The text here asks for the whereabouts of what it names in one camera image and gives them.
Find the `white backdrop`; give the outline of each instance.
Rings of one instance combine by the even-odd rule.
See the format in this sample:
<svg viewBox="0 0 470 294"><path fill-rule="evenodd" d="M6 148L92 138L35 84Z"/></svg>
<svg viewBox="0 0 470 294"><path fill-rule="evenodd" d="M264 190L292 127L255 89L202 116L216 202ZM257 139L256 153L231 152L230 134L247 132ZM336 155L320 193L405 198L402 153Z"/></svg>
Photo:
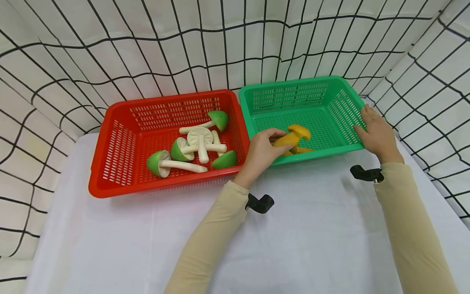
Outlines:
<svg viewBox="0 0 470 294"><path fill-rule="evenodd" d="M386 118L468 221L470 10L448 2L0 0L0 292L26 278L2 266L34 255L73 142L123 100L343 76L398 101Z"/></svg>

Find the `hand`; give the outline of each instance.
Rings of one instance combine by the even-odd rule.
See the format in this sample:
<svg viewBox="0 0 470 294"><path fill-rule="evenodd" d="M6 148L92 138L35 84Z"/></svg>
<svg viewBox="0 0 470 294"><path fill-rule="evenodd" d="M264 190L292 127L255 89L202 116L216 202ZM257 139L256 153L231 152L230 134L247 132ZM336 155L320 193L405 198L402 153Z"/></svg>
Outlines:
<svg viewBox="0 0 470 294"><path fill-rule="evenodd" d="M405 163L398 151L392 127L387 124L384 118L368 104L361 109L360 117L366 124L367 131L360 126L354 126L354 131L364 147L377 155L381 164L387 162Z"/></svg>
<svg viewBox="0 0 470 294"><path fill-rule="evenodd" d="M273 147L274 141L284 135L286 132L277 128L269 128L257 133L251 139L245 164L233 180L234 183L250 189L251 184L276 158L292 149L292 145Z"/></svg>

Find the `red basket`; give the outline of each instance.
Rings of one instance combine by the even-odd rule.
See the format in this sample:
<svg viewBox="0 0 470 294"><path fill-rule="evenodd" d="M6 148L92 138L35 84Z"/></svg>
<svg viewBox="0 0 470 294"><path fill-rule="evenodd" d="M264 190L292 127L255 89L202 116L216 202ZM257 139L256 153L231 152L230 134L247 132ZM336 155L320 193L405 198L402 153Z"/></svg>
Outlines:
<svg viewBox="0 0 470 294"><path fill-rule="evenodd" d="M216 152L209 152L208 172L195 174L172 168L167 178L147 170L147 158L158 150L170 150L180 127L210 120L207 112L228 114L228 127L219 133L227 150L234 150L238 165L213 169ZM168 97L123 101L112 105L101 127L91 165L88 189L97 198L107 198L144 190L192 183L237 173L245 162L250 140L242 111L232 91L217 90ZM199 158L192 163L199 164Z"/></svg>

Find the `white tablecloth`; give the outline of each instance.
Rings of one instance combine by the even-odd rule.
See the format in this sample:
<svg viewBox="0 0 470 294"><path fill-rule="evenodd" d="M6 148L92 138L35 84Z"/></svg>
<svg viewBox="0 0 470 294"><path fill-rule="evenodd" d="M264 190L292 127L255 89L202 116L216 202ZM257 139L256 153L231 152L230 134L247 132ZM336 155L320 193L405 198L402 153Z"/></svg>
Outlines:
<svg viewBox="0 0 470 294"><path fill-rule="evenodd" d="M228 180L95 199L87 186L96 139L80 138L67 159L27 294L162 293L186 240ZM470 293L470 232L401 151L457 286ZM349 173L355 164L378 167L367 151L356 151L268 169L251 192L271 195L275 205L265 215L249 212L210 293L401 293L380 204L373 185Z"/></svg>

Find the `green mushroom cap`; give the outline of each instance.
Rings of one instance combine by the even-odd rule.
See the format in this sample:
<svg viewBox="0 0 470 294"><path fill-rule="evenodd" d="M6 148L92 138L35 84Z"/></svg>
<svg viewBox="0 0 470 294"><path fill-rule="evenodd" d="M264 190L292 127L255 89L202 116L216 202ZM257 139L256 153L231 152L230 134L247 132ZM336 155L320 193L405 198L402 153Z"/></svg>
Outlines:
<svg viewBox="0 0 470 294"><path fill-rule="evenodd" d="M147 168L154 175L164 178L168 176L169 171L159 167L159 163L162 160L171 160L168 151L160 150L150 155L147 159Z"/></svg>
<svg viewBox="0 0 470 294"><path fill-rule="evenodd" d="M223 132L228 125L228 115L222 110L214 110L207 113L215 123L220 132Z"/></svg>
<svg viewBox="0 0 470 294"><path fill-rule="evenodd" d="M181 148L189 146L188 142L184 138L177 138L175 142L173 142L172 149L170 151L170 155L173 160L183 161L183 162L190 162L194 159L194 152L183 154L181 152Z"/></svg>
<svg viewBox="0 0 470 294"><path fill-rule="evenodd" d="M213 167L214 169L221 169L234 166L236 166L236 154L233 150L222 154L222 156L220 156L211 163L211 167Z"/></svg>

